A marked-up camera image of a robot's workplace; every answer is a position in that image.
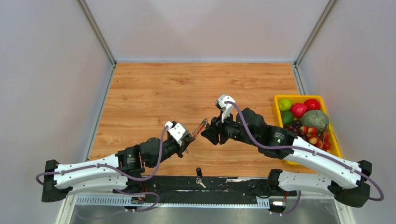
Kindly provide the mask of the red handled metal key organizer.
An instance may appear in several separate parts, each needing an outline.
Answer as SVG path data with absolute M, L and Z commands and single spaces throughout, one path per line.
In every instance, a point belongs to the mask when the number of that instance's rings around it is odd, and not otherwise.
M 204 118 L 202 122 L 190 133 L 190 136 L 196 138 L 201 132 L 209 127 L 208 118 Z

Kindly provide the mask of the key with black tag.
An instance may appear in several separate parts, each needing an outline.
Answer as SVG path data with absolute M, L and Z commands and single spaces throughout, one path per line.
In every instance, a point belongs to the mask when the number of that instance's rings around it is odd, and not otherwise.
M 206 189 L 206 186 L 202 182 L 203 174 L 202 174 L 201 168 L 196 168 L 196 173 L 197 173 L 196 184 L 198 184 L 198 185 L 202 186 L 204 189 Z

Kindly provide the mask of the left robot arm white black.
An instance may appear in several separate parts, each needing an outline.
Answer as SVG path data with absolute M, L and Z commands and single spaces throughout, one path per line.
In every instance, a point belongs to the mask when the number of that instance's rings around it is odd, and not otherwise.
M 42 186 L 41 201 L 57 202 L 68 195 L 95 190 L 138 193 L 143 182 L 156 175 L 162 162 L 174 155 L 183 157 L 198 132 L 168 121 L 160 138 L 150 138 L 104 158 L 74 164 L 48 160 L 44 172 L 36 176 Z

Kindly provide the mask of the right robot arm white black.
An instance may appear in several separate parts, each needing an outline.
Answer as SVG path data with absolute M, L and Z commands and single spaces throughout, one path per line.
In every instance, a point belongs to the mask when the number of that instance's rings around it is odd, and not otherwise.
M 333 196 L 345 205 L 360 208 L 370 198 L 367 178 L 372 164 L 352 162 L 321 150 L 302 137 L 278 126 L 267 125 L 263 116 L 245 108 L 233 118 L 214 117 L 201 135 L 212 144 L 225 144 L 232 139 L 258 148 L 258 152 L 274 159 L 306 166 L 316 174 L 291 173 L 272 169 L 267 190 L 273 195 L 282 191 L 310 191 Z

